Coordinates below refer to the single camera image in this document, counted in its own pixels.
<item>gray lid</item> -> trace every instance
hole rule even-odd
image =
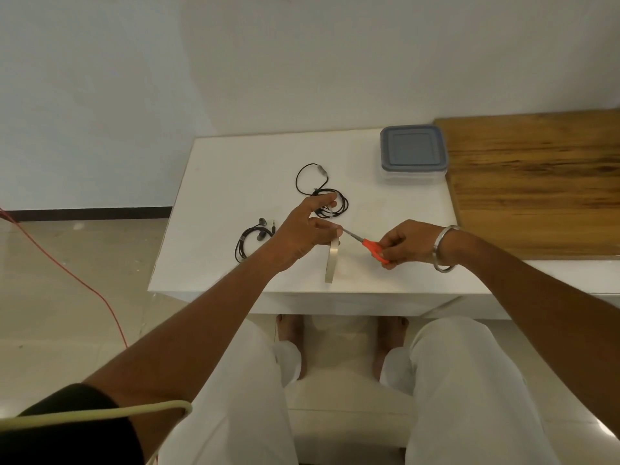
[[[441,131],[433,125],[384,128],[381,166],[385,171],[405,173],[447,170],[448,154]]]

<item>black sleeve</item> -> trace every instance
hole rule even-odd
[[[77,383],[20,416],[118,407],[96,388]],[[144,456],[129,418],[119,418],[1,432],[0,463],[143,465]]]

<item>yellow cable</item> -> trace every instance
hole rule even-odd
[[[191,403],[184,400],[164,401],[149,405],[128,406],[126,408],[110,408],[103,410],[66,411],[62,413],[19,416],[0,419],[0,431],[29,429],[34,427],[52,426],[55,424],[95,421],[100,419],[116,419],[136,414],[157,413],[167,409],[181,408],[185,410],[183,418],[191,413]]]

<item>hand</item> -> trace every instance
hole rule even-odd
[[[433,245],[442,230],[443,227],[415,220],[405,220],[395,226],[379,241],[380,246],[384,248],[382,256],[389,260],[389,263],[383,264],[383,267],[391,270],[407,261],[432,263]],[[445,249],[448,246],[448,240],[454,236],[451,234],[456,233],[449,231],[441,240],[441,249],[444,251],[438,256],[443,264],[451,265],[450,258],[446,256],[449,252]]]
[[[321,207],[336,206],[336,193],[306,197],[291,211],[275,235],[262,246],[275,258],[278,271],[291,267],[308,254],[314,245],[329,245],[342,235],[342,227],[324,219],[310,217]]]

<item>red cable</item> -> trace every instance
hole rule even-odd
[[[50,256],[50,254],[45,251],[43,248],[41,248],[41,245],[39,245],[39,243],[37,243],[28,233],[26,230],[24,230],[22,228],[22,226],[17,223],[15,221],[14,218],[12,218],[9,213],[2,209],[2,207],[0,207],[0,214],[4,215],[9,222],[11,222],[12,224],[14,224],[15,226],[17,226],[17,228],[19,228],[19,230],[27,237],[28,240],[30,240],[37,248],[39,248],[39,250],[41,250],[41,252],[46,255],[48,258],[50,258],[52,260],[52,262],[57,265],[60,269],[62,269],[63,271],[65,271],[68,275],[70,275],[71,277],[73,277],[76,281],[78,281],[80,284],[82,284],[84,287],[86,287],[87,289],[89,289],[89,291],[93,292],[97,297],[99,297],[101,300],[104,301],[105,306],[108,307],[108,310],[110,311],[110,313],[112,314],[112,317],[114,318],[114,321],[117,324],[117,328],[119,329],[120,332],[120,337],[123,339],[123,344],[125,345],[125,348],[128,347],[127,344],[127,340],[125,339],[125,334],[123,333],[123,329],[120,328],[120,323],[119,323],[119,319],[116,317],[116,314],[114,313],[114,310],[112,310],[112,307],[110,306],[110,304],[108,303],[108,301],[99,293],[97,292],[95,289],[93,289],[92,287],[90,287],[86,282],[82,281],[78,276],[76,276],[74,273],[72,273],[71,271],[69,271],[66,267],[64,267],[63,265],[61,265],[58,261],[56,261],[52,256]]]

